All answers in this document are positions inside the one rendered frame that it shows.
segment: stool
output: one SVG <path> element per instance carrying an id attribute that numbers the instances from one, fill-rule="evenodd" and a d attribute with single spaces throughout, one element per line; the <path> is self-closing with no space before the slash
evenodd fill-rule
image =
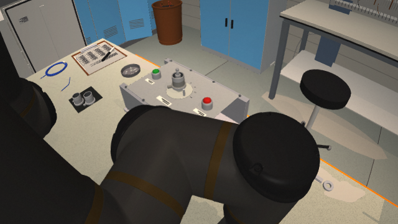
<path id="1" fill-rule="evenodd" d="M 318 115 L 320 108 L 338 110 L 344 108 L 351 98 L 351 90 L 344 80 L 337 75 L 318 69 L 304 72 L 300 82 L 301 92 L 309 101 L 315 104 L 307 130 L 311 130 L 312 124 Z"/>

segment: gray control panel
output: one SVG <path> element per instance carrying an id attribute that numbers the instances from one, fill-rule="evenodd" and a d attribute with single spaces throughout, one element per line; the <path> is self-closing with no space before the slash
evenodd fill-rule
<path id="1" fill-rule="evenodd" d="M 164 63 L 159 71 L 120 85 L 127 110 L 139 105 L 168 106 L 210 118 L 222 113 L 237 123 L 247 118 L 247 97 L 169 58 Z"/>

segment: orange line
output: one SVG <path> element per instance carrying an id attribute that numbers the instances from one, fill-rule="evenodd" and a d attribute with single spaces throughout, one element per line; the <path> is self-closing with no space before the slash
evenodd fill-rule
<path id="1" fill-rule="evenodd" d="M 395 207 L 397 207 L 397 208 L 398 208 L 398 205 L 396 205 L 396 204 L 392 203 L 390 200 L 388 200 L 388 199 L 386 199 L 385 197 L 383 197 L 383 196 L 379 195 L 378 193 L 376 193 L 375 191 L 373 191 L 373 190 L 372 190 L 372 189 L 370 189 L 369 187 L 367 187 L 367 186 L 363 185 L 362 183 L 360 183 L 360 182 L 359 182 L 359 181 L 357 181 L 356 179 L 354 179 L 354 178 L 350 177 L 349 175 L 345 174 L 343 171 L 341 171 L 341 170 L 337 169 L 336 167 L 334 167 L 334 166 L 330 165 L 330 164 L 329 164 L 327 161 L 324 161 L 323 159 L 320 159 L 320 160 L 321 160 L 321 161 L 323 161 L 324 163 L 328 164 L 329 166 L 331 166 L 331 167 L 335 168 L 335 169 L 336 169 L 338 172 L 341 172 L 342 174 L 344 174 L 344 175 L 346 175 L 347 177 L 349 177 L 351 180 L 353 180 L 353 181 L 355 181 L 355 182 L 357 182 L 357 183 L 361 184 L 363 187 L 367 188 L 367 189 L 368 189 L 368 190 L 370 190 L 371 192 L 375 193 L 376 195 L 380 196 L 381 198 L 383 198 L 384 200 L 386 200 L 386 201 L 390 202 L 392 205 L 394 205 Z"/>
<path id="2" fill-rule="evenodd" d="M 146 60 L 145 58 L 143 58 L 143 57 L 141 57 L 141 56 L 139 56 L 139 55 L 136 55 L 136 56 L 138 56 L 138 57 L 140 57 L 140 58 L 142 58 L 142 59 L 144 59 L 145 61 L 147 61 L 147 62 L 150 62 L 150 61 L 148 61 L 148 60 Z"/>

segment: red button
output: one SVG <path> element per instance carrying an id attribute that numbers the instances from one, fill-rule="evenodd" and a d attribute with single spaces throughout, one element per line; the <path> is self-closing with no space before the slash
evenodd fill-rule
<path id="1" fill-rule="evenodd" d="M 205 98 L 203 99 L 203 102 L 204 102 L 204 103 L 211 103 L 210 97 L 205 97 Z"/>

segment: blue pillar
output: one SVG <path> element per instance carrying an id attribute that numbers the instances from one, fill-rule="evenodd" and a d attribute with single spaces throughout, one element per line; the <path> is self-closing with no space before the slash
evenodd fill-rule
<path id="1" fill-rule="evenodd" d="M 329 5 L 329 9 L 336 10 L 338 12 L 345 13 L 349 15 L 349 12 L 351 10 L 345 9 L 339 6 L 331 6 Z M 340 49 L 340 44 L 327 39 L 326 37 L 321 37 L 321 41 L 319 42 L 317 54 L 315 56 L 315 60 L 317 62 L 323 63 L 329 67 L 333 65 L 333 63 L 336 61 L 338 51 Z"/>

